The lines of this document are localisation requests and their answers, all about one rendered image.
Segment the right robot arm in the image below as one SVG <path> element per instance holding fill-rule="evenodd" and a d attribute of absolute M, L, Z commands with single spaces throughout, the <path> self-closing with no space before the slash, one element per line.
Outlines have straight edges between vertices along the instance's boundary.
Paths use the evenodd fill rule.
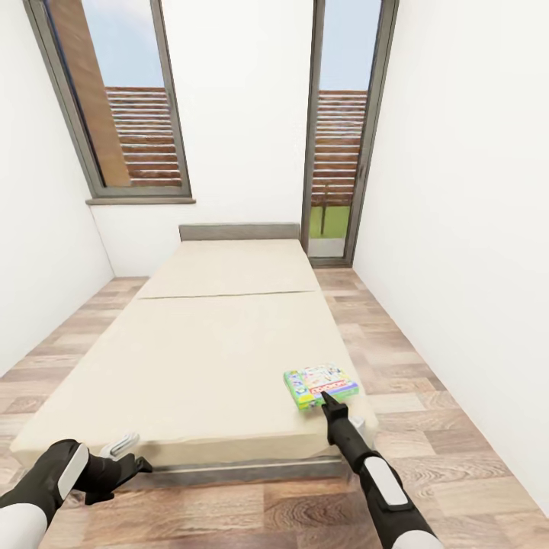
<path fill-rule="evenodd" d="M 423 515 L 402 488 L 400 475 L 376 450 L 364 442 L 366 419 L 348 417 L 348 407 L 326 391 L 323 412 L 327 419 L 327 441 L 337 445 L 360 475 L 361 488 L 384 549 L 444 549 Z M 383 459 L 381 459 L 383 458 Z"/>

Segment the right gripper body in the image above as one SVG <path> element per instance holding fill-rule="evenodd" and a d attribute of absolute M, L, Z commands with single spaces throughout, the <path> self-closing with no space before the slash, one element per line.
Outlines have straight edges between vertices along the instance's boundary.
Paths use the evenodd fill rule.
<path fill-rule="evenodd" d="M 345 403 L 332 404 L 328 409 L 327 441 L 337 445 L 341 452 L 349 439 L 360 439 L 361 435 L 348 420 L 348 407 Z"/>

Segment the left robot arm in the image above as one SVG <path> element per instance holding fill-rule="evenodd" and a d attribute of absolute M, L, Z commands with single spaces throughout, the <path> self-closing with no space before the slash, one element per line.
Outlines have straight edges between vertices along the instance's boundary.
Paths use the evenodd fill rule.
<path fill-rule="evenodd" d="M 13 490 L 0 498 L 0 549 L 38 549 L 56 511 L 72 489 L 85 492 L 85 506 L 113 499 L 112 493 L 137 473 L 152 473 L 144 458 L 122 454 L 140 441 L 127 432 L 102 448 L 99 457 L 85 443 L 52 445 Z"/>

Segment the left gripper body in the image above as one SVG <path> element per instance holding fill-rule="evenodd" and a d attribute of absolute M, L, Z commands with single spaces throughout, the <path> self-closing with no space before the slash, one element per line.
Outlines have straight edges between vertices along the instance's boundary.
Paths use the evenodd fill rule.
<path fill-rule="evenodd" d="M 119 461 L 103 460 L 103 470 L 97 482 L 85 490 L 85 506 L 91 506 L 104 498 L 108 493 L 113 492 L 119 486 L 135 477 L 135 454 L 129 453 Z"/>

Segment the board game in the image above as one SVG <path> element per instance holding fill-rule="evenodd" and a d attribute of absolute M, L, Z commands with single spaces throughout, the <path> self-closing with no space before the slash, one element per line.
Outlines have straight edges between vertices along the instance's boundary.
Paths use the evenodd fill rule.
<path fill-rule="evenodd" d="M 288 372 L 284 382 L 300 411 L 323 405 L 326 401 L 321 391 L 335 400 L 359 394 L 359 386 L 337 361 Z"/>

